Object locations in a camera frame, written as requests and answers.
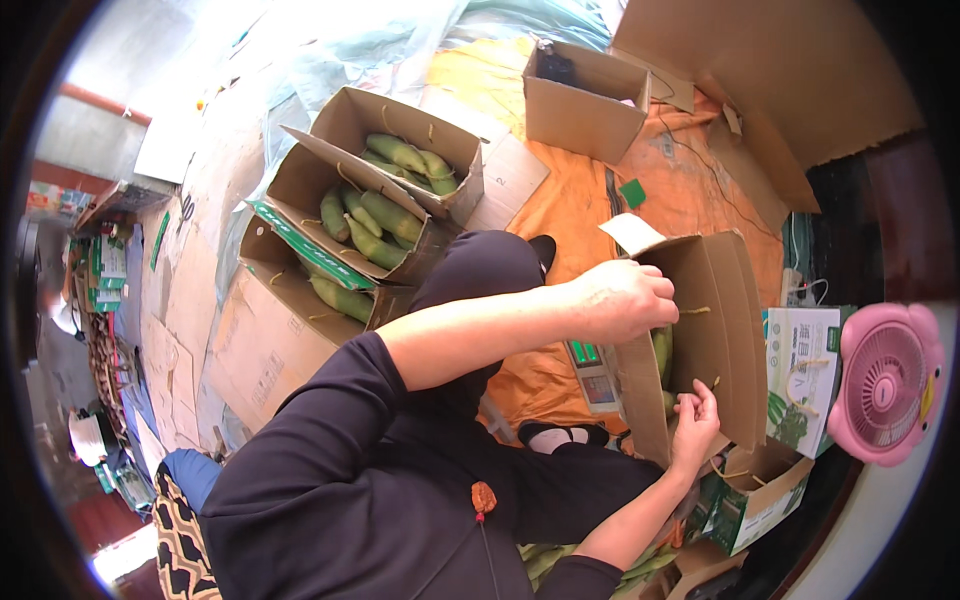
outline fan grille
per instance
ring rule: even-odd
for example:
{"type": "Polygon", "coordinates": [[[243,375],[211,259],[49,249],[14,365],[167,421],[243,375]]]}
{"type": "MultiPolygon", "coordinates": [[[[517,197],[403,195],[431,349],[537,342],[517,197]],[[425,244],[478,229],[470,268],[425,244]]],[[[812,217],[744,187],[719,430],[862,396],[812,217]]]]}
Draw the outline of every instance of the fan grille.
{"type": "Polygon", "coordinates": [[[913,428],[920,415],[925,373],[923,347],[906,326],[887,323],[864,338],[843,385],[851,425],[865,444],[886,449],[913,428]],[[874,389],[881,379],[890,378],[897,384],[896,394],[889,408],[878,410],[874,389]]]}

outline blue jeans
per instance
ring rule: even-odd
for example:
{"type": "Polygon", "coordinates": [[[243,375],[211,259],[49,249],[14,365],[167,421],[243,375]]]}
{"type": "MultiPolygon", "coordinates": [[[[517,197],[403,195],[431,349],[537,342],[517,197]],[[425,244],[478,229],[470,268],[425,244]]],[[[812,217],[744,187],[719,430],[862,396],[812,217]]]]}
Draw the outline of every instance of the blue jeans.
{"type": "Polygon", "coordinates": [[[199,514],[223,468],[193,448],[174,450],[163,459],[163,464],[186,496],[187,504],[199,514]]]}

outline shoe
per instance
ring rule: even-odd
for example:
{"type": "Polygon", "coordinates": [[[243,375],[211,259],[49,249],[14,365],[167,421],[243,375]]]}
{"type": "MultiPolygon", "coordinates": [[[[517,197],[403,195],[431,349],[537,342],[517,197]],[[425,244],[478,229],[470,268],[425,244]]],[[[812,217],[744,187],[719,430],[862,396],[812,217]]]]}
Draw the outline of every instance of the shoe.
{"type": "Polygon", "coordinates": [[[540,267],[543,269],[543,275],[546,276],[553,266],[553,259],[557,255],[557,242],[549,235],[538,235],[527,242],[534,247],[537,253],[537,260],[540,261],[540,267]]]}
{"type": "Polygon", "coordinates": [[[521,444],[529,447],[530,445],[528,443],[538,433],[546,431],[547,429],[563,429],[566,431],[566,434],[570,436],[570,441],[573,442],[573,433],[570,429],[574,427],[580,427],[587,431],[587,445],[605,446],[607,442],[610,441],[610,432],[607,431],[603,425],[597,423],[577,423],[575,425],[563,426],[542,420],[524,421],[520,424],[520,427],[517,428],[516,437],[520,440],[521,444]]]}

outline person's right hand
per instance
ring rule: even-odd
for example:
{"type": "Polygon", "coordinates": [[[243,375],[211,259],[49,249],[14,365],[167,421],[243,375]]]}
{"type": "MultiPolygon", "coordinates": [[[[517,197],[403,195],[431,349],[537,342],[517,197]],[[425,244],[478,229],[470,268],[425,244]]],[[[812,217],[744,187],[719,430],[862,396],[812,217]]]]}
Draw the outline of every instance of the person's right hand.
{"type": "Polygon", "coordinates": [[[700,379],[693,380],[694,394],[677,394],[680,402],[673,409],[680,414],[677,433],[673,437],[671,468],[694,476],[707,457],[707,450],[717,432],[717,399],[700,379]]]}
{"type": "Polygon", "coordinates": [[[634,260],[608,260],[555,287],[568,304],[571,339],[581,342],[628,342],[680,318],[670,279],[634,260]]]}

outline red pipe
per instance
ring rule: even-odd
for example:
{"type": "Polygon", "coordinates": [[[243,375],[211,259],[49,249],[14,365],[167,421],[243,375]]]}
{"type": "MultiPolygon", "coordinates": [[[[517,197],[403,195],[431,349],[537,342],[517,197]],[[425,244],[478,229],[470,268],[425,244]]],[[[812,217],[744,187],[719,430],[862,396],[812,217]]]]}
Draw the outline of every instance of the red pipe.
{"type": "Polygon", "coordinates": [[[153,119],[146,114],[140,112],[139,110],[133,110],[116,102],[110,100],[105,96],[100,94],[95,94],[88,89],[84,89],[78,85],[68,84],[64,82],[60,84],[60,93],[64,96],[69,96],[70,98],[76,98],[77,100],[89,104],[92,107],[102,108],[107,112],[112,112],[113,114],[126,117],[136,123],[137,125],[142,125],[143,127],[149,127],[153,119]]]}

